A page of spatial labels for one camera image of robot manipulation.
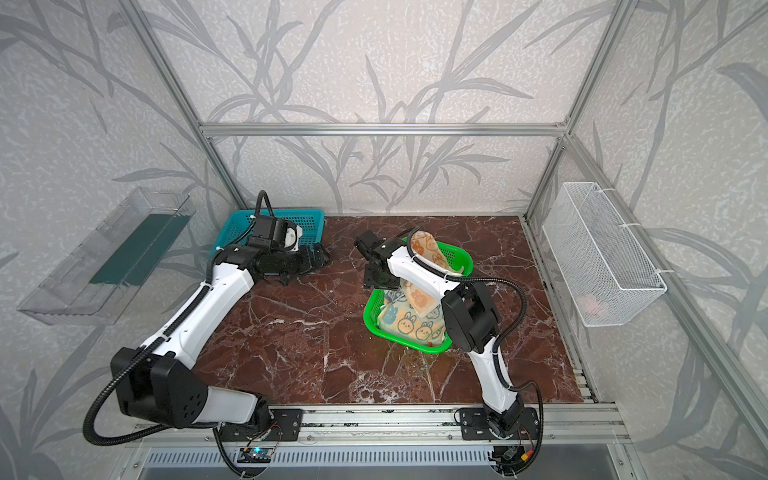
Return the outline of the orange bunny towel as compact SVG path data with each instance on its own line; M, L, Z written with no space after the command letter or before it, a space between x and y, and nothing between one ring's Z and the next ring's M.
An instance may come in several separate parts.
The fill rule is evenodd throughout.
M406 243L409 247L406 252L413 264L409 270L411 276L401 279L400 286L415 313L425 318L440 305L445 294L457 286L456 282L446 279L455 270L431 233L413 229Z

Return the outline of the green plastic basket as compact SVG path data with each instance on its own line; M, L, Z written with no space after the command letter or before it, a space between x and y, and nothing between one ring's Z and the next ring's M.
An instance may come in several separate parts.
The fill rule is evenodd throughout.
M473 270L466 251L439 242L428 232L418 232L411 246L416 254L454 274L467 276ZM424 353L439 354L452 345L440 301L404 279L393 290L373 290L363 319L371 333Z

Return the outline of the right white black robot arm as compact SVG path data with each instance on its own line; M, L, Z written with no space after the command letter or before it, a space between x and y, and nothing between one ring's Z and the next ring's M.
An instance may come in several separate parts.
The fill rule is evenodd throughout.
M500 350L502 341L525 317L526 294L512 281L453 273L418 254L412 246L418 232L414 228L384 239L368 230L358 236L354 245L367 261L363 285L384 289L407 280L440 302L448 337L469 355L480 381L489 429L497 438L506 439L523 414L524 402L519 393L535 384L529 381L514 385ZM519 313L505 330L500 329L501 314L487 287L489 283L510 287L520 299Z

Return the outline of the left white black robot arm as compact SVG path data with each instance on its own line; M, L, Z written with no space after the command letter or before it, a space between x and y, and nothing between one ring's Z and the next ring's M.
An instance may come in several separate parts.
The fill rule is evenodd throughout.
M319 242L304 245L293 221L256 214L249 227L210 257L194 295L156 333L136 348L112 358L112 378L89 407L82 426L96 446L132 442L168 429L242 425L261 435L274 423L265 397L214 387L193 371L203 347L236 303L260 280L282 283L318 270L331 261ZM96 430L97 416L110 395L120 411L150 422L150 427L120 436Z

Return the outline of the blue bunny towel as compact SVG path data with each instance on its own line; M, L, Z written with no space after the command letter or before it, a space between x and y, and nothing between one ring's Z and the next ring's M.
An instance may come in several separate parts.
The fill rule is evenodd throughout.
M446 337L441 306L425 318L419 317L406 300L401 288L384 291L383 304L376 317L376 323L383 332L427 347L442 344Z

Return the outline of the green lit circuit board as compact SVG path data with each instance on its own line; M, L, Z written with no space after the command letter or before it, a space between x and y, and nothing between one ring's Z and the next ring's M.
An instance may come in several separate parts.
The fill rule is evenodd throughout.
M268 464L271 462L274 449L271 447L243 447L237 455L238 464Z

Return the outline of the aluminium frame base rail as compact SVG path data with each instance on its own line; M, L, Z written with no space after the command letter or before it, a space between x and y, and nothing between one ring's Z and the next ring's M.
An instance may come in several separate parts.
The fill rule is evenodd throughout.
M643 479L646 471L612 404L548 404L541 439L463 440L460 408L475 405L316 405L294 442L216 442L210 432L161 433L125 446L116 479ZM534 448L519 468L495 446ZM268 464L238 464L243 447L274 449Z

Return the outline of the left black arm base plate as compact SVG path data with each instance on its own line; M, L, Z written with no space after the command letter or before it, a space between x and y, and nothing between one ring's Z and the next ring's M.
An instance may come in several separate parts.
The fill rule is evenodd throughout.
M294 442L302 417L302 409L261 408L244 424L225 423L220 428L220 437L224 442Z

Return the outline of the clear plastic wall shelf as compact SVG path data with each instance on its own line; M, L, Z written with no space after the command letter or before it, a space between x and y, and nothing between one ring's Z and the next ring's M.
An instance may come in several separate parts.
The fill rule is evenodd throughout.
M18 311L51 326L115 324L195 213L188 194L135 188Z

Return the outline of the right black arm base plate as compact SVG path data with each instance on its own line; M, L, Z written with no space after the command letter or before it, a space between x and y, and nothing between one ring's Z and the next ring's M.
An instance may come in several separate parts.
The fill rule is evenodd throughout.
M541 439L542 422L533 407L513 405L503 414L487 406L460 408L456 411L463 440L538 442Z

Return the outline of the right wired connector board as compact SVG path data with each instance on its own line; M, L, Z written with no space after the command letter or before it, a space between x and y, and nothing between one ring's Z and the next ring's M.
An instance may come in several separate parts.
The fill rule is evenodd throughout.
M525 465L535 453L534 448L524 446L495 446L490 454L490 459L497 465L519 468Z

